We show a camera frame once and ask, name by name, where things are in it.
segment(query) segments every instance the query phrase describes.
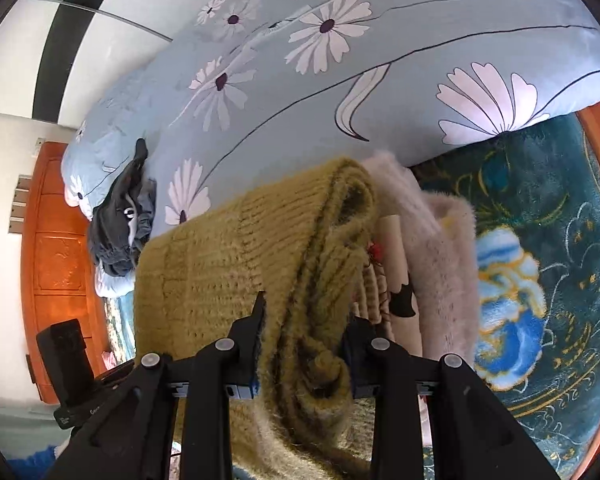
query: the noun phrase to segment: black clamp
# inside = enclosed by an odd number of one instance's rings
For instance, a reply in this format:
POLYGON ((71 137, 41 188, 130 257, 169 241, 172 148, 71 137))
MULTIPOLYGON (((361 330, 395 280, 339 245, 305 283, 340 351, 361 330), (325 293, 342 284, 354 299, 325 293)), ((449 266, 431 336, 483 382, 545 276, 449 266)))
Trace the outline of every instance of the black clamp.
MULTIPOLYGON (((236 320, 229 337, 194 357, 172 362, 165 354, 144 355, 126 379, 107 389, 46 480, 167 478, 178 397, 187 398, 180 478, 231 479, 228 400, 257 394, 264 311, 261 292, 251 315, 236 320)), ((436 480, 558 479, 524 429, 459 356, 447 354, 439 362, 411 356, 376 337, 361 318, 350 320, 340 355, 350 369, 354 398, 376 398, 372 480, 424 478, 418 395, 427 396, 436 480)), ((95 403, 91 396, 64 409, 85 413, 95 403)))

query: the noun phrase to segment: teal blanket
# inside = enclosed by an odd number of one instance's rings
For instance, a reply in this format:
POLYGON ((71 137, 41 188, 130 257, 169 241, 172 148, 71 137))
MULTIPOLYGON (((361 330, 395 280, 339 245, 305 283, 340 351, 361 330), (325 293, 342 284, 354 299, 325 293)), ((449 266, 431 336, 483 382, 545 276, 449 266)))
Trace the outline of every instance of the teal blanket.
POLYGON ((568 478, 600 424, 600 167, 576 115, 455 150, 414 173, 424 189, 474 206, 476 370, 568 478))

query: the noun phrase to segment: blue floral bedsheet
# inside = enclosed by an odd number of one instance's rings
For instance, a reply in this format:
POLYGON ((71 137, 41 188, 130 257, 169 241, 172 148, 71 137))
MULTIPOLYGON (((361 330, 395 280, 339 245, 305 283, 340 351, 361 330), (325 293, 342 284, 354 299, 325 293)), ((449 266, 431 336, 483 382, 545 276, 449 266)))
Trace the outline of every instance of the blue floral bedsheet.
POLYGON ((568 478, 600 424, 600 168, 580 123, 551 119, 414 172, 474 206, 476 370, 568 478))
POLYGON ((134 326, 134 294, 121 298, 102 298, 107 326, 107 336, 116 364, 136 357, 136 331, 134 326))
POLYGON ((144 137, 159 235, 334 156, 412 166, 598 101, 580 0, 209 0, 88 113, 62 177, 88 214, 144 137))

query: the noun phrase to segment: fluffy fabric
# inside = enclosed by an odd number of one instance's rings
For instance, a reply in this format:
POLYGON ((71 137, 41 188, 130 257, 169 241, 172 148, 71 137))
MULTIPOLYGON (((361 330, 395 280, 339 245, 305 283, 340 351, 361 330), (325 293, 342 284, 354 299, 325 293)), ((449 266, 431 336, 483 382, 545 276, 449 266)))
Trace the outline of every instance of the fluffy fabric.
MULTIPOLYGON (((400 216, 402 243, 420 307, 423 356, 460 355, 474 364, 480 301, 475 220, 461 199, 420 190, 413 173, 388 152, 365 160, 381 216, 400 216)), ((398 327, 392 323, 396 339, 398 327)))
POLYGON ((368 174, 339 159, 192 219, 142 252, 138 356, 195 354, 266 291, 260 395, 232 401, 230 415, 234 463, 254 476, 368 477, 368 462, 338 446, 354 405, 336 350, 375 220, 368 174))

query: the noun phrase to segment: white wall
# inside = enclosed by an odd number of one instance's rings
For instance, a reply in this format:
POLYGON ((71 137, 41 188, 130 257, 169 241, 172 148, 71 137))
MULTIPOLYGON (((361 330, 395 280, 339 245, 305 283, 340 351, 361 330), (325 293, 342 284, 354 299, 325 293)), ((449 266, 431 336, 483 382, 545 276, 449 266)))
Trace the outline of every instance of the white wall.
POLYGON ((20 174, 31 174, 36 139, 68 142, 74 131, 0 114, 0 397, 38 400, 25 361, 27 343, 20 303, 21 235, 9 234, 11 201, 20 174))
MULTIPOLYGON (((117 79, 152 60, 209 0, 103 0, 72 63, 58 122, 78 128, 117 79)), ((58 3, 19 0, 0 24, 0 113, 30 118, 46 37, 58 3)))

